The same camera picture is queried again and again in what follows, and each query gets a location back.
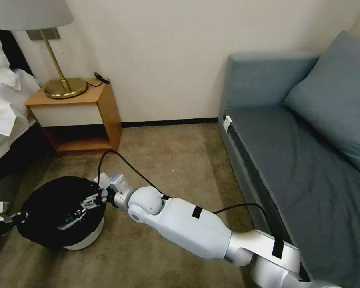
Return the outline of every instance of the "carpet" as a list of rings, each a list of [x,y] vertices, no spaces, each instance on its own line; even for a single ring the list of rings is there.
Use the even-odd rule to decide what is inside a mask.
[[[165,194],[209,211],[243,202],[216,124],[125,128],[118,151]],[[14,209],[54,178],[93,179],[99,158],[34,163],[24,174]],[[104,159],[102,171],[125,174],[133,187],[147,185],[116,155]],[[233,231],[252,229],[245,208],[220,216]],[[80,251],[49,250],[13,229],[0,243],[0,287],[249,287],[248,269],[199,259],[111,205],[104,217],[98,240]]]

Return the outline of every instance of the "black velcro strap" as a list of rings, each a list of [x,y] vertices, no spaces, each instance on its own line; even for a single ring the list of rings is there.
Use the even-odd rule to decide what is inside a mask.
[[[199,206],[195,206],[195,209],[193,210],[193,213],[192,213],[192,217],[199,219],[202,210],[203,210],[203,208],[201,208]]]
[[[272,255],[281,259],[283,255],[284,242],[280,238],[275,237],[275,243],[273,244]]]

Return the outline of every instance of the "blue-gray pillow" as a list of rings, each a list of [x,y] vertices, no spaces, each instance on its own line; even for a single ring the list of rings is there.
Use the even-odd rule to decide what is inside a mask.
[[[341,32],[284,104],[360,170],[360,38]]]

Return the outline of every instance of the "black cable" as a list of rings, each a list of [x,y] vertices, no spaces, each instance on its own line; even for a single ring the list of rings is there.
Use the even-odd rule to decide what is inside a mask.
[[[267,213],[265,212],[264,208],[262,208],[262,206],[260,206],[260,205],[257,204],[257,203],[241,203],[241,204],[236,204],[236,205],[228,206],[228,207],[226,207],[226,208],[223,208],[223,209],[220,209],[220,210],[218,210],[218,211],[215,211],[215,212],[213,212],[213,214],[219,214],[219,213],[224,212],[224,211],[226,211],[226,210],[230,210],[230,209],[237,208],[237,207],[242,207],[242,206],[255,206],[255,207],[259,208],[260,211],[262,212],[262,214],[264,215],[265,221],[267,222],[267,225],[268,225],[268,228],[269,228],[269,231],[270,231],[271,235],[275,236],[275,233],[273,232],[272,227],[271,227],[271,225],[269,224],[269,219],[268,219]]]
[[[148,180],[146,177],[144,177],[143,174],[141,174],[140,172],[138,172],[138,170],[136,170],[136,168],[134,168],[119,152],[115,151],[115,150],[107,150],[106,152],[103,153],[103,155],[100,158],[100,162],[99,162],[99,166],[97,168],[97,183],[99,183],[100,181],[100,172],[101,172],[101,164],[103,163],[104,157],[106,156],[106,154],[108,153],[114,153],[117,156],[119,156],[132,170],[134,170],[134,172],[136,172],[136,174],[138,174],[141,178],[143,178],[148,184],[150,184],[152,187],[156,188],[161,194],[165,195],[163,192],[161,192],[152,182],[150,182],[150,180]]]
[[[106,84],[110,84],[111,82],[109,80],[106,80],[103,78],[103,76],[101,76],[100,74],[98,74],[97,72],[94,73],[95,77],[97,80],[100,81],[100,84],[98,85],[93,85],[90,82],[86,81],[88,83],[88,85],[92,86],[92,87],[99,87],[101,84],[106,83]]]

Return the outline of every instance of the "gray sofa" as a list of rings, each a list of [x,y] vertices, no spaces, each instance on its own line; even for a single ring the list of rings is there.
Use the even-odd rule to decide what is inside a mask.
[[[273,230],[300,248],[302,277],[360,287],[360,171],[282,105],[318,57],[230,55],[218,125],[245,201],[263,206]],[[257,208],[249,212],[269,231]]]

